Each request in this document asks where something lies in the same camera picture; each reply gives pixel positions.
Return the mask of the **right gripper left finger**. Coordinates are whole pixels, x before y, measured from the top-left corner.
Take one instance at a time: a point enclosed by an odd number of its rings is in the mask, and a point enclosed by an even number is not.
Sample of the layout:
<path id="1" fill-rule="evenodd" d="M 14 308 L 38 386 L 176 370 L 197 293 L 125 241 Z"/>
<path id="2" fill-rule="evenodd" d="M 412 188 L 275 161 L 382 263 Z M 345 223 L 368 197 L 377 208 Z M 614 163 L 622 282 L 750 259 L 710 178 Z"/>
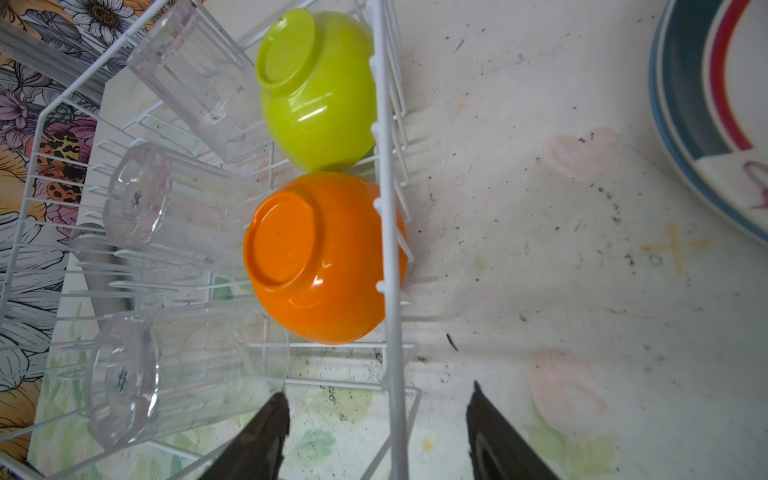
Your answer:
<path id="1" fill-rule="evenodd" d="M 289 436 L 290 410 L 283 392 L 273 394 L 200 480 L 279 478 Z"/>

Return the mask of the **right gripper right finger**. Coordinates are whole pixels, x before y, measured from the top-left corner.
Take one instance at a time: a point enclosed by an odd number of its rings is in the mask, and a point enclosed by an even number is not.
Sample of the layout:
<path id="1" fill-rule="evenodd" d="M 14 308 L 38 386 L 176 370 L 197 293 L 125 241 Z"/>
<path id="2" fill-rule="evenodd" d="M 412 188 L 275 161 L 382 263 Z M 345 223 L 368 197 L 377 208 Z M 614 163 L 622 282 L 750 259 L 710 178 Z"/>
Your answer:
<path id="1" fill-rule="evenodd" d="M 477 381 L 467 408 L 466 422 L 474 479 L 558 479 L 484 395 Z"/>

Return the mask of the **pink wooden plate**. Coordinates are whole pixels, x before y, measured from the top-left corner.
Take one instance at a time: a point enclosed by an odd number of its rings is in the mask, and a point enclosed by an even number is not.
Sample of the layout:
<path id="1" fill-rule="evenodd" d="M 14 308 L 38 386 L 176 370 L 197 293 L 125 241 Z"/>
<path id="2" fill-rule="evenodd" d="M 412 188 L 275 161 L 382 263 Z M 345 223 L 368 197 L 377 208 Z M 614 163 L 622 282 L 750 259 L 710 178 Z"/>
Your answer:
<path id="1" fill-rule="evenodd" d="M 670 1 L 649 62 L 652 116 L 705 204 L 767 241 L 767 4 Z"/>

